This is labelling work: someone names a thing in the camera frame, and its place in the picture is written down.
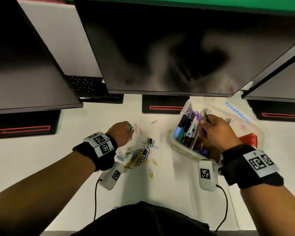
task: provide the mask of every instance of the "white plastic bin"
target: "white plastic bin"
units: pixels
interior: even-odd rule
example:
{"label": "white plastic bin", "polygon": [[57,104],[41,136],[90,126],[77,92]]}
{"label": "white plastic bin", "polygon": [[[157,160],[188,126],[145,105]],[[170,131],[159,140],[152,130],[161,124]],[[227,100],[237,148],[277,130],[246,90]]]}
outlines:
{"label": "white plastic bin", "polygon": [[[213,114],[218,117],[223,118],[227,122],[229,122],[230,126],[234,130],[235,134],[237,137],[241,137],[250,133],[253,133],[257,136],[257,141],[258,141],[258,149],[263,149],[263,144],[264,144],[264,133],[263,131],[243,119],[238,118],[236,115],[233,115],[231,113],[228,113],[224,110],[221,110],[215,106],[212,106],[208,103],[205,102],[205,100],[201,100],[202,98],[199,97],[190,97],[190,99],[186,102],[184,108],[182,109],[177,122],[173,126],[173,131],[177,128],[182,116],[185,113],[188,113],[190,111],[198,111],[202,117],[204,117],[204,110],[207,112],[207,114]],[[200,160],[208,160],[206,157],[196,153],[195,151],[187,148],[186,146],[178,143],[175,138],[174,138],[174,133],[171,134],[170,136],[171,144],[172,147],[179,151],[182,155],[184,155],[187,158],[193,159],[196,162],[199,162]]]}

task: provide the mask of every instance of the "keyboard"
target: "keyboard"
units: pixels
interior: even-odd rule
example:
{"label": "keyboard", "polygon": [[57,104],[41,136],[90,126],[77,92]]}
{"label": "keyboard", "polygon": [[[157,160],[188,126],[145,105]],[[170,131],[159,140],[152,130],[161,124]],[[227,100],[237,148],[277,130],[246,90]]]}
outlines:
{"label": "keyboard", "polygon": [[86,97],[86,95],[88,97],[95,96],[97,92],[95,85],[102,82],[102,78],[98,77],[67,75],[67,78],[79,97]]}

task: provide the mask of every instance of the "monitor stand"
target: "monitor stand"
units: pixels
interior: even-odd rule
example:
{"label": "monitor stand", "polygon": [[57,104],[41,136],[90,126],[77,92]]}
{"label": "monitor stand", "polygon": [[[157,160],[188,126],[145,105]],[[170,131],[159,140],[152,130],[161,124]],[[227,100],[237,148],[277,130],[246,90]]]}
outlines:
{"label": "monitor stand", "polygon": [[259,120],[295,122],[295,103],[247,100]]}
{"label": "monitor stand", "polygon": [[180,114],[189,96],[142,95],[142,113]]}
{"label": "monitor stand", "polygon": [[55,134],[60,112],[60,110],[48,110],[0,114],[0,138]]}

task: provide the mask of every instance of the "black cable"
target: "black cable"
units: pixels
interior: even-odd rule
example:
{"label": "black cable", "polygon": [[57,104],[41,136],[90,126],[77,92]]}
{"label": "black cable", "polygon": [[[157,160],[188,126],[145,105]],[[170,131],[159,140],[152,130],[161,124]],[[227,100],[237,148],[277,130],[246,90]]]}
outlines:
{"label": "black cable", "polygon": [[97,182],[96,182],[96,185],[95,185],[95,213],[94,213],[94,220],[95,220],[95,217],[96,217],[96,190],[97,190],[97,184],[100,181],[103,181],[103,180],[102,179],[98,179]]}
{"label": "black cable", "polygon": [[220,189],[223,191],[224,195],[225,195],[225,198],[226,198],[226,211],[225,211],[225,217],[224,217],[224,219],[222,220],[222,222],[220,223],[220,225],[216,228],[215,233],[219,230],[219,228],[221,227],[221,225],[225,222],[226,217],[227,217],[227,211],[228,211],[228,199],[227,199],[227,195],[226,195],[226,193],[225,193],[225,190],[224,190],[222,187],[220,187],[219,185],[216,185],[216,186],[217,186],[218,188],[220,188]]}

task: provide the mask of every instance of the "person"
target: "person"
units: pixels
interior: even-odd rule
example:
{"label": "person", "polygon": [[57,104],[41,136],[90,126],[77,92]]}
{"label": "person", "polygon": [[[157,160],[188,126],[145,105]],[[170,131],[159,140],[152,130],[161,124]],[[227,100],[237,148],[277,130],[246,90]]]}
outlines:
{"label": "person", "polygon": [[[236,156],[240,156],[237,160],[242,159],[243,150],[247,152],[251,146],[243,145],[223,119],[214,115],[208,115],[208,118],[210,123],[201,120],[201,126],[207,131],[208,140],[223,152],[224,164],[231,166],[236,162]],[[106,132],[114,151],[131,139],[133,129],[128,130],[128,124],[116,123]],[[0,192],[0,235],[40,235],[93,172],[112,166],[114,154],[112,158],[85,156],[90,154],[83,148],[87,144],[78,145],[61,160]],[[240,171],[236,167],[234,172],[240,175],[237,184],[259,234],[295,236],[295,197],[283,185],[280,175],[276,172],[254,178],[245,176],[248,168]],[[126,234],[216,235],[209,230],[208,224],[145,202],[111,210],[73,235],[120,234],[125,230],[124,219],[131,222],[134,217],[142,219],[142,223],[130,224]]]}

